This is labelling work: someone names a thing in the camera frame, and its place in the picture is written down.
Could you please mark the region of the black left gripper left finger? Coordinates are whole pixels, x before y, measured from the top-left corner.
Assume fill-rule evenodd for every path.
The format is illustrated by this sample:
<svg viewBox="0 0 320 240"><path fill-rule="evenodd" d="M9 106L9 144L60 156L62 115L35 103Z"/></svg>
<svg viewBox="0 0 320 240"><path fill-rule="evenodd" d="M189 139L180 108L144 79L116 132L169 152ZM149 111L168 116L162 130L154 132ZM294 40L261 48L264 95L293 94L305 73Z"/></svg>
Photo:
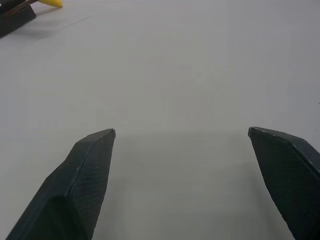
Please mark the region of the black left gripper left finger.
<svg viewBox="0 0 320 240"><path fill-rule="evenodd" d="M116 131L74 144L44 180L5 240L92 240L108 185Z"/></svg>

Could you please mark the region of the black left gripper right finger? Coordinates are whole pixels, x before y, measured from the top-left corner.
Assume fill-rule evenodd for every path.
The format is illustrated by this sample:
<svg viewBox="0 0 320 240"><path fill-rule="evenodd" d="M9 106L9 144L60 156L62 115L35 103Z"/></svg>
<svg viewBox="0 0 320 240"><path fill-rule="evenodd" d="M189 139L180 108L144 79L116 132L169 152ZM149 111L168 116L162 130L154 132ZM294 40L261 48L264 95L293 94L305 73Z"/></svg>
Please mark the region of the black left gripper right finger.
<svg viewBox="0 0 320 240"><path fill-rule="evenodd" d="M265 186L295 240L320 240L320 153L285 132L248 129Z"/></svg>

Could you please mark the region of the yellow object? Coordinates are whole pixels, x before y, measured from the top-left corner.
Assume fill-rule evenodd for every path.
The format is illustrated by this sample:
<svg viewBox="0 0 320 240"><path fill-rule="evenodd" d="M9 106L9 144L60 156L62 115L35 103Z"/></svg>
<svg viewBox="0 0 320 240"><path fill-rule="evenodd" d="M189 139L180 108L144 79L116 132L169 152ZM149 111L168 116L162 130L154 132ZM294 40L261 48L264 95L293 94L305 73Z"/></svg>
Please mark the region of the yellow object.
<svg viewBox="0 0 320 240"><path fill-rule="evenodd" d="M40 3L54 7L54 8L62 8L64 6L63 0L38 0Z"/></svg>

